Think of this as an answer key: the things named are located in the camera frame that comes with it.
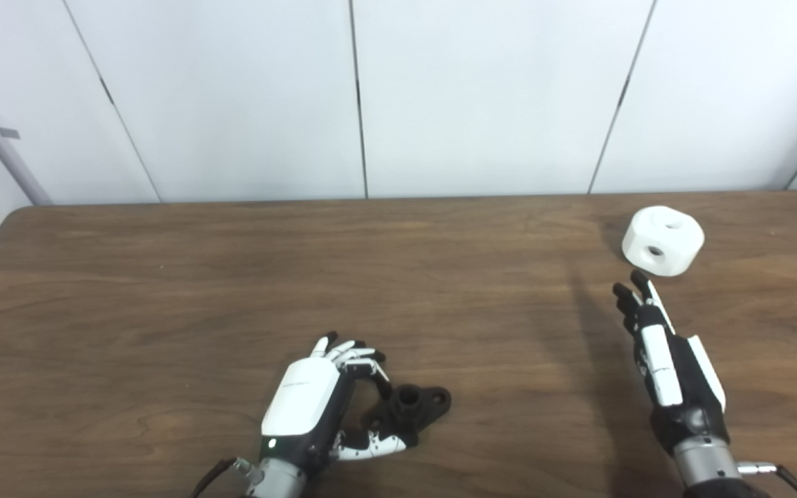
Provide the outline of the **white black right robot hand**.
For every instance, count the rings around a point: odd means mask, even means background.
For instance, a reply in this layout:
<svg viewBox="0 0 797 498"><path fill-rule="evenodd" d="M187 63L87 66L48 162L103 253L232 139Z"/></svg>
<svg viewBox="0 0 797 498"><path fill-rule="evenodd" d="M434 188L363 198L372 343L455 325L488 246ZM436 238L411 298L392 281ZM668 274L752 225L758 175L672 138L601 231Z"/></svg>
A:
<svg viewBox="0 0 797 498"><path fill-rule="evenodd" d="M702 341L677 334L645 273L633 269L630 281L633 288L617 282L612 291L652 403L650 426L656 441L667 454L695 437L730 442L724 388Z"/></svg>

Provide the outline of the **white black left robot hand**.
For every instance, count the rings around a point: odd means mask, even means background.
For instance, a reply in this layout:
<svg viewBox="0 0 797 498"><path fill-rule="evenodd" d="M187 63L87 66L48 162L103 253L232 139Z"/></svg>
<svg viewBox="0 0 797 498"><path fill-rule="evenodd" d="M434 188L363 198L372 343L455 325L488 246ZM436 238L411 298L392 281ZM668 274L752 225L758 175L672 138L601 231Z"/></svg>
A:
<svg viewBox="0 0 797 498"><path fill-rule="evenodd" d="M382 400L393 393L382 367L386 356L361 340L338 341L338 332L319 338L312 352L286 369L262 421L261 460L281 461L315 478L334 461L358 461L408 450L414 439L389 434L385 425L342 428L356 383L370 380Z"/></svg>

